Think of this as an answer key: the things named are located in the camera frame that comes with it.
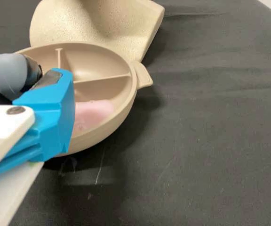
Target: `pink food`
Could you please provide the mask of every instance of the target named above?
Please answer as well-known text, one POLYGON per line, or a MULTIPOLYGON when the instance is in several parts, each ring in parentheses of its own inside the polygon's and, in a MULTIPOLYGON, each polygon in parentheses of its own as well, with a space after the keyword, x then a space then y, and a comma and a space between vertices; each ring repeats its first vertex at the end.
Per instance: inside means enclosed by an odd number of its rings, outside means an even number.
POLYGON ((76 102, 73 135, 99 125, 113 112, 114 106, 109 100, 76 102))

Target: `bowl rim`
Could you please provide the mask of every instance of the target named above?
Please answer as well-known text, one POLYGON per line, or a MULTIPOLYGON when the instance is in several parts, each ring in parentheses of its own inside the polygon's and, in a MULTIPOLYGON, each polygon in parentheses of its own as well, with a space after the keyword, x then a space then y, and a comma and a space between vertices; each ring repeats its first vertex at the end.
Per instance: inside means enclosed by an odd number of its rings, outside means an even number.
POLYGON ((129 60, 127 60, 125 57, 121 56, 116 51, 114 51, 104 45, 97 45, 97 44, 93 44, 93 43, 89 43, 89 42, 82 42, 82 41, 57 42, 57 43, 45 44, 45 45, 41 45, 41 46, 33 46, 33 47, 24 48, 24 49, 17 51, 16 53, 24 54, 24 52, 29 51, 29 50, 45 48, 45 47, 53 47, 53 46, 55 46, 55 48, 61 48, 62 46, 65 46, 65 45, 87 45, 87 46, 92 46, 94 48, 104 49, 108 52, 115 54, 117 57, 122 59, 127 64, 128 69, 129 69, 129 73, 131 75, 130 76, 131 82, 132 82, 131 89, 129 91, 129 95, 126 97, 125 101, 122 104, 120 104, 120 106, 111 115, 109 115, 106 119, 104 119, 98 125, 90 128, 90 129, 86 129, 84 132, 78 133, 75 136, 72 135, 72 137, 71 137, 71 141, 72 141, 75 138, 82 137, 85 134, 91 133, 91 132, 97 130, 98 128, 107 125, 110 121, 115 119, 115 117, 117 117, 124 109, 126 109, 130 105, 130 102, 133 101, 134 96, 136 95, 136 92, 137 92, 137 75, 136 75, 136 71, 135 71, 134 67, 132 66, 131 62, 129 60))

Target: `dark gray fabric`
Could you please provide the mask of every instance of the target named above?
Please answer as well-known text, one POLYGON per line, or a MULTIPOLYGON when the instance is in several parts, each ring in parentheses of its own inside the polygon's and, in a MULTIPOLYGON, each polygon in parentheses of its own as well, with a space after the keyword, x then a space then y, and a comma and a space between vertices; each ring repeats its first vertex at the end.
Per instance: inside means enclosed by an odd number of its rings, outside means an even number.
MULTIPOLYGON (((0 52, 29 45, 37 2, 0 0, 0 52)), ((12 226, 271 225, 271 11, 158 2, 153 87, 105 141, 47 162, 12 226)))

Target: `bowl handle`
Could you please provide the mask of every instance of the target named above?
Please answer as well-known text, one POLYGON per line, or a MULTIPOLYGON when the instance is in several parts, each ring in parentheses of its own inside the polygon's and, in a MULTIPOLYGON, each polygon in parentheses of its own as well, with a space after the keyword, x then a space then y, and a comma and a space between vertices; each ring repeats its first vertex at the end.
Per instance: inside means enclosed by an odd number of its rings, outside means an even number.
POLYGON ((138 61, 134 61, 132 65, 135 68, 137 76, 137 89, 151 86, 153 81, 145 66, 138 61))

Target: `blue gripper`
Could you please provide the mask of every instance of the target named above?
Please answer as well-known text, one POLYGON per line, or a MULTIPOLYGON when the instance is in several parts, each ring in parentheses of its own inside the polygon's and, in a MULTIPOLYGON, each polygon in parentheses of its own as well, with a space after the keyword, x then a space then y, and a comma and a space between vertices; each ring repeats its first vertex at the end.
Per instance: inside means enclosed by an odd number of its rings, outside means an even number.
POLYGON ((0 174, 26 161, 47 161, 68 151, 75 121, 71 72, 52 68, 13 105, 33 109, 35 123, 0 162, 0 174))

